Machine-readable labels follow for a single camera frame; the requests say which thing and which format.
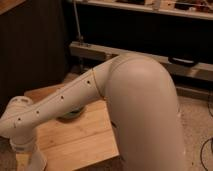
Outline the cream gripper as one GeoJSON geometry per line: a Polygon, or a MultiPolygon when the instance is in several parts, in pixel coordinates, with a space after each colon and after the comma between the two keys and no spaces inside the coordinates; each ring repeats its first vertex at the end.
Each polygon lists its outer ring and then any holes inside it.
{"type": "Polygon", "coordinates": [[[16,153],[33,153],[36,149],[35,137],[15,137],[10,140],[10,145],[16,153]]]}

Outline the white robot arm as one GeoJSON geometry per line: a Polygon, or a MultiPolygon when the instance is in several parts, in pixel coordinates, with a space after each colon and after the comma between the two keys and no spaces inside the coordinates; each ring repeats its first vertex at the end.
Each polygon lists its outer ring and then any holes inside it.
{"type": "Polygon", "coordinates": [[[43,171],[36,127],[103,98],[123,171],[187,171],[176,88],[156,60],[137,53],[114,57],[34,103],[12,98],[0,117],[0,136],[16,151],[30,151],[29,171],[43,171]]]}

